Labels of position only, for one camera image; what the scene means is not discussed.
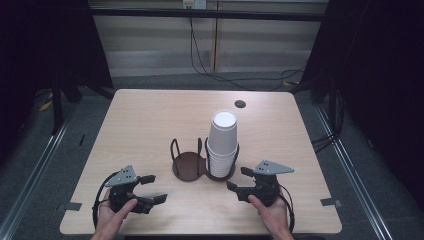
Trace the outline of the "person's right hand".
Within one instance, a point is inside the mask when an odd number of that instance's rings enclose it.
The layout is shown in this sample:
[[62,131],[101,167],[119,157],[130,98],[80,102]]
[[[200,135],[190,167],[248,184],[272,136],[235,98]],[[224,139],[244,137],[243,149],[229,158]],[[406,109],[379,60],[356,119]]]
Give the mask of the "person's right hand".
[[271,206],[266,207],[257,197],[250,195],[250,203],[256,208],[266,230],[271,233],[290,232],[287,220],[287,206],[281,200],[276,200]]

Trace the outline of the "person's left hand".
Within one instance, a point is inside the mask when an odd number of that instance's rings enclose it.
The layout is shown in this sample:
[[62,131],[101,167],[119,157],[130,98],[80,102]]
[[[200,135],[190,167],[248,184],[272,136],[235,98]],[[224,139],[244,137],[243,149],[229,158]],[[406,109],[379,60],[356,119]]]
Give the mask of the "person's left hand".
[[118,212],[114,212],[110,208],[109,191],[107,191],[98,208],[98,222],[95,232],[111,232],[117,236],[124,220],[136,204],[137,200],[131,199]]

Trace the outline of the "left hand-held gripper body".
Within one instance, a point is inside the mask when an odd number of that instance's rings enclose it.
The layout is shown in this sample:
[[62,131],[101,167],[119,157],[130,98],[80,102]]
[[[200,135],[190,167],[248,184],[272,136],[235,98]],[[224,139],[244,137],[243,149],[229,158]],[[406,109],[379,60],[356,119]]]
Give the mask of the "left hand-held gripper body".
[[122,168],[106,181],[105,186],[110,189],[110,207],[114,212],[118,212],[129,200],[136,198],[133,190],[138,183],[139,177],[132,165]]

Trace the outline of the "white wall outlet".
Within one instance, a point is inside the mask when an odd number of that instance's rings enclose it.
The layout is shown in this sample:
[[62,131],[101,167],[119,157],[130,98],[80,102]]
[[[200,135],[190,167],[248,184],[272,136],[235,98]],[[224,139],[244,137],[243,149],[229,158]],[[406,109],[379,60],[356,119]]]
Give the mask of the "white wall outlet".
[[184,9],[206,10],[206,0],[182,0]]

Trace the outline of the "black curtain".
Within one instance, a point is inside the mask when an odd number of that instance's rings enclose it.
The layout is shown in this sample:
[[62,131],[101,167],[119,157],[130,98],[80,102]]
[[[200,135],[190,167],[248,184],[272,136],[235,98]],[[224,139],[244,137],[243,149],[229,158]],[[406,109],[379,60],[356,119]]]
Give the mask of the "black curtain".
[[110,99],[105,52],[88,0],[0,0],[0,166],[17,148],[35,94],[52,90],[82,98],[85,86]]
[[340,92],[424,208],[424,0],[328,0],[301,83]]

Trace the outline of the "grey tape strip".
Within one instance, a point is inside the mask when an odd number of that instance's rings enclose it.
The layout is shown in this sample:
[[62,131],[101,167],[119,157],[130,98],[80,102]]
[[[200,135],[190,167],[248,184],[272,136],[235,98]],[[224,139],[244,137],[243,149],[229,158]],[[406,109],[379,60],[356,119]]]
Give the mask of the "grey tape strip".
[[334,198],[321,199],[320,202],[323,207],[334,206],[335,208],[339,208],[342,206],[342,202]]
[[56,210],[60,212],[79,211],[81,206],[82,206],[81,203],[75,203],[75,202],[61,203],[57,206]]

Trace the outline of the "stack of white paper cups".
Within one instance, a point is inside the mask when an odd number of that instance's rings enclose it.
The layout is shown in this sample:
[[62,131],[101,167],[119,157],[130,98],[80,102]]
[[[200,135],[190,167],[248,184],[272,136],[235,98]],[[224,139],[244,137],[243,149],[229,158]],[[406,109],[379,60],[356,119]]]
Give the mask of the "stack of white paper cups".
[[230,174],[238,153],[237,117],[230,110],[219,110],[211,119],[206,141],[208,170],[213,177]]

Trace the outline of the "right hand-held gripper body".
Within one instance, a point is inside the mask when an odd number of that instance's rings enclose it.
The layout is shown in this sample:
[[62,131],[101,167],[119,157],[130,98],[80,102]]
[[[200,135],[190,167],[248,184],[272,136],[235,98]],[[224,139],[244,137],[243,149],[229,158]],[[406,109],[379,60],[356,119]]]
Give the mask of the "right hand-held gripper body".
[[294,169],[269,160],[262,160],[253,170],[256,188],[259,193],[256,197],[266,207],[271,206],[280,193],[280,184],[277,175],[293,173]]

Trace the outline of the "dark brown double cup holder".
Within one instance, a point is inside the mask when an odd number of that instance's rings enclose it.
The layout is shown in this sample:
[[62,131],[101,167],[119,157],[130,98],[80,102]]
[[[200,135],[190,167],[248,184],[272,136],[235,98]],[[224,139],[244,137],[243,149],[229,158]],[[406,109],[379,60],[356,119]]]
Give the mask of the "dark brown double cup holder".
[[205,141],[197,140],[195,152],[181,152],[178,141],[170,144],[172,170],[181,181],[192,182],[205,175],[212,181],[222,182],[230,179],[235,171],[239,146],[229,155],[218,155],[212,151]]

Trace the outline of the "metal floor rail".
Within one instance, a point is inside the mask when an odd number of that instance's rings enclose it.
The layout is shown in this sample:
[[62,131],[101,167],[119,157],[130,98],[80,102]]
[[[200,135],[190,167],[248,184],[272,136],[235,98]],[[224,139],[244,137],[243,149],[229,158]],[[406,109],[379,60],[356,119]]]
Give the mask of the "metal floor rail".
[[378,240],[394,240],[384,218],[371,198],[342,141],[335,137],[325,109],[322,106],[317,106],[316,112],[326,134],[330,137],[330,143]]
[[23,189],[20,191],[15,203],[5,216],[4,221],[0,224],[0,240],[12,240],[16,229],[18,228],[28,206],[33,198],[36,189],[39,186],[42,176],[50,165],[50,162],[60,145],[76,109],[73,108],[66,115],[63,123],[58,130],[49,138],[35,169],[29,175]]

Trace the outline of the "black horizontal metal bar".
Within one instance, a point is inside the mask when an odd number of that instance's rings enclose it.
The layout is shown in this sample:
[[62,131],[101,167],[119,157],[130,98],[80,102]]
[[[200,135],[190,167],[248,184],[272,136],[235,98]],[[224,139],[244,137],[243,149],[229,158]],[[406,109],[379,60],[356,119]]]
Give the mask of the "black horizontal metal bar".
[[228,10],[184,10],[184,9],[142,9],[142,8],[111,8],[91,7],[93,15],[102,16],[140,16],[140,17],[175,17],[175,18],[211,18],[211,19],[241,19],[241,20],[278,20],[322,22],[325,14],[284,13],[284,12],[252,12]]

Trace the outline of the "black metal stand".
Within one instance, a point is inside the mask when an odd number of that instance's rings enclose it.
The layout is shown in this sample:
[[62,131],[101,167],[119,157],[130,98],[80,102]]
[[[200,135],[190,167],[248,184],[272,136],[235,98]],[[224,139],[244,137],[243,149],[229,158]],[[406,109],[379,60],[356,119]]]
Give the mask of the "black metal stand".
[[55,75],[52,80],[52,103],[54,113],[52,134],[55,135],[59,132],[64,122],[62,111],[62,92],[60,88],[60,81],[57,75]]

